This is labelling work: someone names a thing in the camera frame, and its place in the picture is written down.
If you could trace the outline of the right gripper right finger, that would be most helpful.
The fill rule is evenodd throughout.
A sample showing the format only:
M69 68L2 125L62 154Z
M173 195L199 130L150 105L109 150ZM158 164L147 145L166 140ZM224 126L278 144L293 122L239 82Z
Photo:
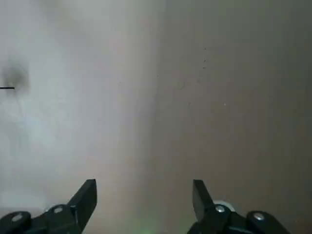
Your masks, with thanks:
M288 234L289 231L271 214L250 211L241 216L227 205L215 203L203 180L193 180L193 209L196 222L188 234Z

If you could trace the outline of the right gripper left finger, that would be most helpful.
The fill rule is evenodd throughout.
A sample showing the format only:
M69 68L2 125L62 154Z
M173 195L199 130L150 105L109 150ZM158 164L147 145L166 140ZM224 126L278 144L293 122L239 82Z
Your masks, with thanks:
M86 180L66 204L57 204L31 217L15 211L0 218L2 234L80 234L84 231L98 201L97 182Z

